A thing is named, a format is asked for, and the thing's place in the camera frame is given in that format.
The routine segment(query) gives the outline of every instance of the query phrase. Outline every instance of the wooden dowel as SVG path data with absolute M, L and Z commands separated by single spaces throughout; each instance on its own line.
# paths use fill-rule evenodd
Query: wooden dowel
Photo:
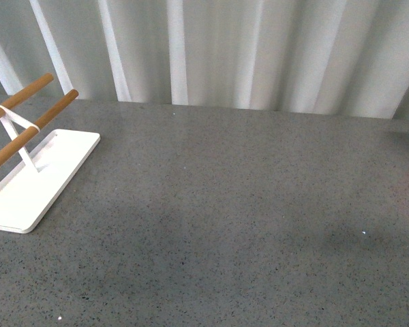
M 72 89 L 64 95 L 52 108 L 43 114 L 36 122 L 40 129 L 43 129 L 49 122 L 52 121 L 66 106 L 68 106 L 79 95 L 77 90 Z
M 47 73 L 31 84 L 27 85 L 23 90 L 15 93 L 9 99 L 3 101 L 1 105 L 7 109 L 12 109 L 13 107 L 19 105 L 23 101 L 29 99 L 32 95 L 37 93 L 40 89 L 45 87 L 48 83 L 53 80 L 53 75 Z M 0 108 L 0 118 L 5 115 L 3 109 Z
M 5 145 L 0 150 L 0 166 L 3 165 L 11 156 L 18 152 L 28 141 L 30 141 L 36 134 L 38 130 L 33 126 L 24 130 L 17 138 L 12 140 L 10 143 Z
M 51 109 L 43 114 L 36 122 L 40 129 L 45 127 L 52 121 L 66 106 L 68 106 L 78 96 L 76 90 L 71 90 L 62 99 L 60 99 Z M 28 143 L 36 134 L 38 130 L 33 126 L 24 130 L 17 138 L 12 140 L 0 150 L 0 166 L 3 165 L 10 157 L 17 153 L 24 145 Z

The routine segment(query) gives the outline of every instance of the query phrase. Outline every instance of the white strap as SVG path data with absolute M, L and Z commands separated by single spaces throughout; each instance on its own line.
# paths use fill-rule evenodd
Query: white strap
M 22 118 L 19 114 L 16 114 L 15 112 L 7 109 L 6 107 L 3 107 L 1 104 L 0 104 L 0 109 L 3 109 L 3 111 L 6 113 L 6 116 L 11 121 L 19 124 L 20 126 L 23 126 L 24 128 L 29 128 L 30 126 L 32 126 L 38 130 L 38 133 L 41 131 L 41 129 L 37 125 L 28 121 L 27 119 Z

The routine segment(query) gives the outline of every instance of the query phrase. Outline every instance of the speckled stone surface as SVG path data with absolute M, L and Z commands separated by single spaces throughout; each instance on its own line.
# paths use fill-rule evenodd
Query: speckled stone surface
M 77 100 L 54 128 L 102 140 L 0 232 L 0 326 L 409 326 L 409 121 Z

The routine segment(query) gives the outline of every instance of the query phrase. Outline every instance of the white tray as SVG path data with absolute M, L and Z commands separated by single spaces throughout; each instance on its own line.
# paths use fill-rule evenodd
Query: white tray
M 30 153 L 38 173 L 20 162 L 0 182 L 0 230 L 32 231 L 100 141 L 100 135 L 56 129 Z

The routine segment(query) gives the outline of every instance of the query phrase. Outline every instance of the white curtain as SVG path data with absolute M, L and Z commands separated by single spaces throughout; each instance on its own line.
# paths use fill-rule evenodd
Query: white curtain
M 409 0 L 0 0 L 0 93 L 409 119 Z

